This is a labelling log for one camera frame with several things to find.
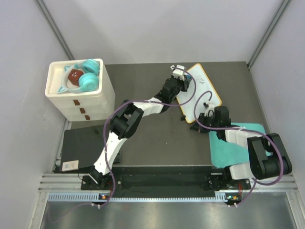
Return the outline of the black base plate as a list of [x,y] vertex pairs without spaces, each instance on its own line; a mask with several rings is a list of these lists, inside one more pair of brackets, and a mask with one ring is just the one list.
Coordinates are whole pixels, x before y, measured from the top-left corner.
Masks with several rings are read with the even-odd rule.
[[81,190],[114,191],[114,197],[213,197],[216,191],[250,190],[248,179],[228,181],[222,169],[212,166],[121,166],[113,167],[113,177],[96,184],[83,176]]

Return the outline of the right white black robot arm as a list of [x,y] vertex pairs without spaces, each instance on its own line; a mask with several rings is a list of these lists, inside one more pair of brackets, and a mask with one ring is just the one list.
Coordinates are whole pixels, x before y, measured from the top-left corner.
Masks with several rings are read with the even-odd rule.
[[226,106],[207,102],[203,105],[206,110],[200,113],[191,129],[199,133],[215,131],[219,140],[244,147],[248,152],[249,162],[224,168],[222,182],[226,188],[235,188],[241,179],[280,179],[291,174],[292,163],[279,134],[264,134],[233,125]]

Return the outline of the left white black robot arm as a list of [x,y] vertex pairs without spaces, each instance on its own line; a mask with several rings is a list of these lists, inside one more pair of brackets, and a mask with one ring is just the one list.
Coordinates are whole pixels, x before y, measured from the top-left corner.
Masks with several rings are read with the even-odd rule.
[[175,77],[168,78],[159,93],[151,99],[124,100],[122,105],[110,115],[103,129],[103,150],[89,172],[91,183],[97,189],[107,186],[106,175],[111,172],[112,164],[120,148],[135,134],[142,118],[164,113],[170,107],[178,107],[178,104],[172,104],[172,102],[180,92],[187,92],[191,82],[194,83],[195,79],[190,75],[184,76],[183,80]]

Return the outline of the teal cat ear headphones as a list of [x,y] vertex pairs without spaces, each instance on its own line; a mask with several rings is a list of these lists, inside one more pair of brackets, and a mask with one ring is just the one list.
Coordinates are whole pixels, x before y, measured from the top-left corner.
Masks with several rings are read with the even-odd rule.
[[[78,88],[69,88],[68,87],[68,74],[72,69],[81,70],[84,72],[84,75],[79,79]],[[99,86],[99,73],[100,73],[100,63],[93,59],[87,59],[83,62],[76,63],[71,65],[66,69],[62,80],[61,86],[59,87],[57,93],[72,93],[72,94],[81,94],[84,92],[95,91]]]

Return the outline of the black box with label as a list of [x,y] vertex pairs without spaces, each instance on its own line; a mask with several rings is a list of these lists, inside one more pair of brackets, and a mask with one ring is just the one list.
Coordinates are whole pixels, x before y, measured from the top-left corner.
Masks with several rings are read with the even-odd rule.
[[66,130],[59,172],[88,174],[103,148],[103,125]]

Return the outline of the teal cutting board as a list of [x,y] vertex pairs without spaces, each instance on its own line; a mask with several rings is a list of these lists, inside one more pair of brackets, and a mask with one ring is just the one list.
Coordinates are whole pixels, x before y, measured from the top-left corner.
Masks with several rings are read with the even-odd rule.
[[216,168],[249,162],[246,148],[219,140],[215,131],[209,132],[212,165]]

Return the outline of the dark red cube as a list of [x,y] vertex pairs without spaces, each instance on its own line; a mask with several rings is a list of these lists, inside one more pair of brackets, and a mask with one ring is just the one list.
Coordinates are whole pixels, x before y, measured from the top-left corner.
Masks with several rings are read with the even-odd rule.
[[80,86],[79,85],[79,79],[81,76],[84,75],[84,72],[77,69],[72,69],[70,73],[68,74],[68,80],[71,82],[74,86]]

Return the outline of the yellow framed whiteboard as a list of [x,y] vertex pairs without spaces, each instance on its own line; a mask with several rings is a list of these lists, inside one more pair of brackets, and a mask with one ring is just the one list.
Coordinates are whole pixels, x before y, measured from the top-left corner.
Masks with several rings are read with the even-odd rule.
[[198,118],[200,113],[206,111],[204,102],[210,101],[214,106],[221,106],[222,100],[218,95],[216,89],[214,88],[212,82],[210,81],[204,68],[199,64],[195,64],[187,70],[195,79],[196,82],[196,93],[191,101],[180,107],[185,120],[187,123],[191,124],[195,121],[193,114],[195,103],[198,101],[196,106],[196,117]]

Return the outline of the aluminium frame rail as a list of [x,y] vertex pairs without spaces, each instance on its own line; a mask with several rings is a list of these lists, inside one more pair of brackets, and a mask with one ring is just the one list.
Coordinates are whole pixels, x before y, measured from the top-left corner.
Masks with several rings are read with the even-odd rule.
[[81,178],[83,176],[84,174],[44,174],[38,190],[46,192],[79,191],[81,189]]

